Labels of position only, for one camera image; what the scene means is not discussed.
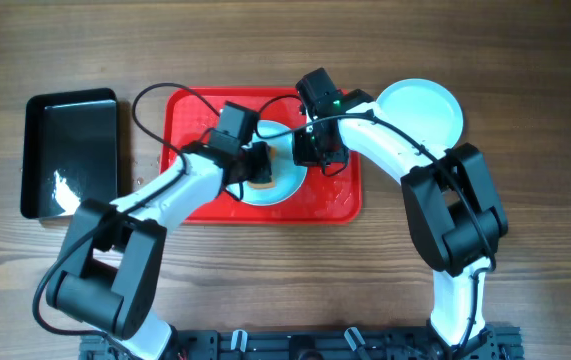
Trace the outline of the orange green sponge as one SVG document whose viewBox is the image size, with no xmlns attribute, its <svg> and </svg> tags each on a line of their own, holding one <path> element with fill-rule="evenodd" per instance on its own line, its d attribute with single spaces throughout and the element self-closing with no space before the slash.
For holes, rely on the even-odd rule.
<svg viewBox="0 0 571 360">
<path fill-rule="evenodd" d="M 269 157 L 273 160 L 276 157 L 276 149 L 272 148 L 271 146 L 268 147 L 269 150 Z M 257 180 L 255 182 L 248 181 L 248 186 L 253 189 L 263 190 L 263 189 L 270 189 L 276 186 L 276 180 L 272 175 L 269 175 L 266 179 Z"/>
</svg>

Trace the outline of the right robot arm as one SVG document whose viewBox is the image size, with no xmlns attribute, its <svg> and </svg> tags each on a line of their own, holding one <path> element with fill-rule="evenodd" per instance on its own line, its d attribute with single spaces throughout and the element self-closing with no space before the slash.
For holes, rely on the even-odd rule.
<svg viewBox="0 0 571 360">
<path fill-rule="evenodd" d="M 307 117 L 295 161 L 324 167 L 356 152 L 401 187 L 412 243 L 433 271 L 428 328 L 449 359 L 484 342 L 483 287 L 508 221 L 482 153 L 458 141 L 461 106 L 443 86 L 406 79 L 378 97 L 339 89 L 323 68 L 295 86 Z"/>
</svg>

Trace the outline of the light blue plate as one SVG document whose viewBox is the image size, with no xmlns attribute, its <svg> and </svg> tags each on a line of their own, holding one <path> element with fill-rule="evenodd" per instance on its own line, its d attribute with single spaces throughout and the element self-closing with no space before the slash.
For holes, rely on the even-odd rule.
<svg viewBox="0 0 571 360">
<path fill-rule="evenodd" d="M 292 134 L 268 139 L 266 143 L 276 150 L 275 157 L 271 160 L 274 185 L 257 189 L 248 182 L 243 182 L 227 187 L 236 197 L 240 196 L 240 187 L 243 187 L 242 201 L 253 206 L 275 205 L 287 200 L 299 190 L 307 175 L 306 167 L 294 164 Z"/>
<path fill-rule="evenodd" d="M 452 93 L 427 79 L 388 86 L 376 103 L 390 122 L 416 141 L 453 148 L 464 128 L 462 108 Z"/>
</svg>

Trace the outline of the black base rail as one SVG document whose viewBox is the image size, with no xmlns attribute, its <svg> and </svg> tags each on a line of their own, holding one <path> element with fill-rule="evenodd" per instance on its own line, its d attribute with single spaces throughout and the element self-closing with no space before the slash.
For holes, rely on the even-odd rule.
<svg viewBox="0 0 571 360">
<path fill-rule="evenodd" d="M 174 331 L 161 359 L 454 359 L 428 327 L 386 330 L 250 332 Z M 525 359 L 519 327 L 486 325 L 460 359 Z M 137 359 L 99 336 L 82 337 L 78 359 Z"/>
</svg>

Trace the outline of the red plastic tray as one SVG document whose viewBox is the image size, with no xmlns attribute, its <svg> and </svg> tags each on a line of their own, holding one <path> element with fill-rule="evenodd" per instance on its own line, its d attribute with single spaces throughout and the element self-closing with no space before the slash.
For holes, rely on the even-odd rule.
<svg viewBox="0 0 571 360">
<path fill-rule="evenodd" d="M 280 99 L 262 112 L 259 132 L 271 135 L 305 122 L 300 114 L 296 91 L 286 87 L 197 87 L 192 95 L 174 92 L 166 105 L 164 139 L 181 147 L 198 139 L 218 122 L 211 107 L 222 109 L 226 102 L 259 110 L 275 98 Z M 193 212 L 189 224 L 344 224 L 354 219 L 362 206 L 360 159 L 354 153 L 346 168 L 332 165 L 324 176 L 318 167 L 307 168 L 299 190 L 275 205 L 253 206 L 222 194 Z"/>
</svg>

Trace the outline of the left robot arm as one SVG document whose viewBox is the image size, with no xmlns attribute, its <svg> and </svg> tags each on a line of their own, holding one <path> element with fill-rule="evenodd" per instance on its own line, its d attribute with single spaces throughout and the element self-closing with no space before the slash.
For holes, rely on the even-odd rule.
<svg viewBox="0 0 571 360">
<path fill-rule="evenodd" d="M 46 302 L 88 324 L 130 359 L 179 359 L 176 329 L 151 309 L 165 240 L 230 184 L 247 180 L 258 112 L 228 102 L 205 142 L 180 149 L 174 165 L 111 203 L 87 199 L 74 213 L 56 262 L 38 285 Z"/>
</svg>

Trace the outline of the black water tray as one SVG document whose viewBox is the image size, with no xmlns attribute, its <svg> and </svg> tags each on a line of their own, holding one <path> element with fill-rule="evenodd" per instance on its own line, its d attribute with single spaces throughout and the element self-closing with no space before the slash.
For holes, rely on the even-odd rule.
<svg viewBox="0 0 571 360">
<path fill-rule="evenodd" d="M 36 95 L 25 108 L 20 212 L 27 219 L 74 214 L 86 199 L 119 191 L 119 114 L 109 88 Z"/>
</svg>

